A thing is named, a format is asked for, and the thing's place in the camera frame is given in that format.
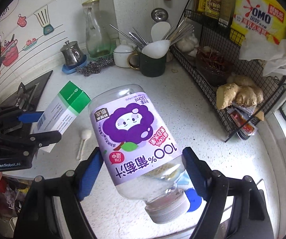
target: white speckled countertop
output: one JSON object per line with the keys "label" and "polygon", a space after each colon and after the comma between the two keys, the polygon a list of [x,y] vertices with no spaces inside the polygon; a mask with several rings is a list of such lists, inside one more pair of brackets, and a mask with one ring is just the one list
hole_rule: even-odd
{"label": "white speckled countertop", "polygon": [[[101,73],[90,77],[78,73],[66,75],[60,67],[56,67],[37,110],[44,110],[69,80],[91,98],[117,86],[131,83],[140,85],[181,148],[192,147],[199,159],[205,160],[212,169],[220,170],[225,176],[242,178],[250,175],[256,183],[264,180],[269,214],[275,227],[278,217],[273,206],[279,204],[278,191],[273,168],[260,135],[257,133],[247,141],[234,137],[224,143],[227,133],[218,116],[179,63],[168,63],[165,73],[157,78],[148,78],[139,71],[116,66],[103,69]],[[69,169],[75,169],[79,163],[75,157],[80,145],[80,132],[84,128],[92,129],[87,109],[75,119],[50,153],[39,151],[31,169],[6,172],[5,175],[25,179],[33,179],[37,175],[53,178]],[[95,136],[92,136],[86,143],[83,159],[90,155],[95,146],[97,142]],[[144,202],[127,200],[117,193],[103,165],[91,194],[81,205],[98,239],[143,239],[193,227],[197,224],[205,203],[198,210],[187,213],[172,223],[157,225],[145,212]]]}

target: grape juice bottle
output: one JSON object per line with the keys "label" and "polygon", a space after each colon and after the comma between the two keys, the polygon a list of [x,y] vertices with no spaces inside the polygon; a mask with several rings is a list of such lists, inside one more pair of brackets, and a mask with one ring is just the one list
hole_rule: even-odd
{"label": "grape juice bottle", "polygon": [[143,200],[157,224],[186,213],[190,202],[176,187],[185,170],[182,151],[143,89],[130,84],[104,92],[89,113],[118,193]]}

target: kitchen wall decal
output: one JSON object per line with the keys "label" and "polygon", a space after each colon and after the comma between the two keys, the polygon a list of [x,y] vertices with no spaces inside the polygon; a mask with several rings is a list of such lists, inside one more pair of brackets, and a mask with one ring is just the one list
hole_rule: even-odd
{"label": "kitchen wall decal", "polygon": [[22,48],[23,51],[29,50],[31,47],[33,47],[38,41],[38,38],[33,38],[32,40],[28,39],[25,43],[25,46]]}
{"label": "kitchen wall decal", "polygon": [[0,22],[6,19],[15,10],[15,8],[18,6],[18,3],[19,0],[13,0],[12,3],[9,4],[9,6],[0,15]]}
{"label": "kitchen wall decal", "polygon": [[4,46],[1,47],[1,56],[5,57],[2,61],[5,67],[10,66],[18,58],[19,51],[16,46],[17,43],[18,40],[14,39],[14,34],[12,35],[11,41],[4,41]]}
{"label": "kitchen wall decal", "polygon": [[18,22],[17,24],[20,26],[20,27],[25,27],[26,25],[26,17],[25,16],[21,16],[21,14],[19,14],[19,19],[18,19]]}
{"label": "kitchen wall decal", "polygon": [[50,18],[49,18],[49,11],[48,11],[48,5],[46,4],[39,10],[37,10],[34,15],[37,17],[41,27],[43,28],[43,34],[47,35],[54,31],[54,28],[50,24]]}

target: blue bottle cap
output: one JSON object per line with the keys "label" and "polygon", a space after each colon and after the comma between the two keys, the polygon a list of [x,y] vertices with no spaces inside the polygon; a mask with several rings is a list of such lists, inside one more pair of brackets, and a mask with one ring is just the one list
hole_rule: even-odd
{"label": "blue bottle cap", "polygon": [[187,212],[193,212],[198,209],[202,203],[202,197],[198,196],[194,189],[188,189],[185,194],[190,201],[190,208]]}

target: purple grape cartoon character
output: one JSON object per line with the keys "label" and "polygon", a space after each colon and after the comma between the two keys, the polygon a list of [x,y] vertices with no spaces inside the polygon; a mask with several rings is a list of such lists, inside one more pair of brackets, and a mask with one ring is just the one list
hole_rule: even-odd
{"label": "purple grape cartoon character", "polygon": [[154,121],[153,114],[145,105],[131,103],[125,108],[118,108],[103,123],[103,131],[111,140],[121,143],[115,150],[126,142],[139,144],[150,139],[153,135],[151,124]]}

